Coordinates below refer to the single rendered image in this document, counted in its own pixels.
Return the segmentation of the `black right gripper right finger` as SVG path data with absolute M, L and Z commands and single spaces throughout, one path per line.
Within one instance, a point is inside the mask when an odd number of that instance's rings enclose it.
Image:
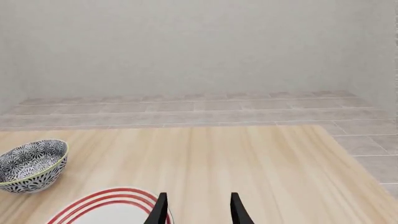
M 230 210 L 233 224 L 254 224 L 237 192 L 231 193 Z

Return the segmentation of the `black and white patterned bowl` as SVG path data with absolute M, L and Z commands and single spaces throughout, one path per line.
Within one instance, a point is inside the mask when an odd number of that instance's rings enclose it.
M 26 143 L 0 155 L 0 190 L 33 194 L 49 188 L 66 168 L 68 144 L 60 139 Z

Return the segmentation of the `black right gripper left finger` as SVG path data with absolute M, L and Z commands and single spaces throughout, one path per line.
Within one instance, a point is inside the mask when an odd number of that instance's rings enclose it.
M 168 200 L 167 193 L 162 192 L 146 219 L 146 224 L 167 224 Z

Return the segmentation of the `white plate with red rings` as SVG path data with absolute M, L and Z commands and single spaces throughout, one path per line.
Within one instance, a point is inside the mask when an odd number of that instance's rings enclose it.
M 158 197 L 135 187 L 108 188 L 77 199 L 45 224 L 144 224 Z

